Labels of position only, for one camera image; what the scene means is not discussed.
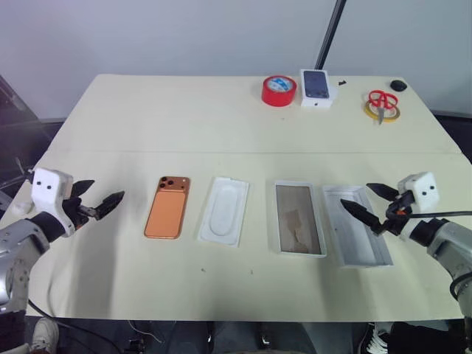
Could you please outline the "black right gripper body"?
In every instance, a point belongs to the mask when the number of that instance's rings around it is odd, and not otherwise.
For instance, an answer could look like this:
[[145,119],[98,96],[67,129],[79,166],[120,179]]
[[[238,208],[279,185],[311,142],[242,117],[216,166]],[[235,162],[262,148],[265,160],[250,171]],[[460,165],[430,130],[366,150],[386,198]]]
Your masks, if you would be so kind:
[[411,191],[406,191],[399,196],[395,201],[390,201],[386,209],[386,220],[377,228],[372,228],[376,235],[381,235],[384,232],[390,232],[393,235],[399,236],[404,226],[409,221],[409,214],[412,214],[411,205],[414,203],[414,196]]

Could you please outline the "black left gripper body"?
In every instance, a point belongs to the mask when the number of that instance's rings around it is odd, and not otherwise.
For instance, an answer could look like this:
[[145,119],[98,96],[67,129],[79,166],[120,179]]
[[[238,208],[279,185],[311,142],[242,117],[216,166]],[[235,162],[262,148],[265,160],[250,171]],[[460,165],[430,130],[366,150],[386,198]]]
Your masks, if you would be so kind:
[[82,205],[80,197],[66,199],[62,203],[62,207],[76,230],[86,225],[90,219],[97,220],[95,209]]

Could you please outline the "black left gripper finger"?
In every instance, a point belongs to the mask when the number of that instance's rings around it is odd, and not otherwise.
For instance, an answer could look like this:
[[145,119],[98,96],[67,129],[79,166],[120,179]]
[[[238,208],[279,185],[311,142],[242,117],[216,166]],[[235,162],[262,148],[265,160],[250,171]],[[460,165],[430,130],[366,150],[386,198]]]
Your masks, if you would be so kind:
[[71,197],[72,198],[78,198],[82,194],[84,194],[90,186],[94,183],[94,180],[81,180],[81,181],[76,181],[72,185],[72,191],[71,191]]
[[96,220],[102,220],[106,215],[117,208],[125,195],[124,191],[115,192],[103,199],[102,203],[96,207]]

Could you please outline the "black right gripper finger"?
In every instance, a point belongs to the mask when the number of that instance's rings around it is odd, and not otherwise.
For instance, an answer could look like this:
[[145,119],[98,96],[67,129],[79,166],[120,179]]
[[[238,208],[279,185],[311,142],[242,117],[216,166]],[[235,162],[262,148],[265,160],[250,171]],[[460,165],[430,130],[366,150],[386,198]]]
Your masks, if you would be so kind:
[[370,188],[376,195],[387,201],[395,201],[399,196],[399,192],[385,184],[381,183],[367,183],[366,186]]
[[340,200],[341,205],[357,220],[367,225],[369,228],[380,226],[379,218],[367,210],[366,207],[346,199]]

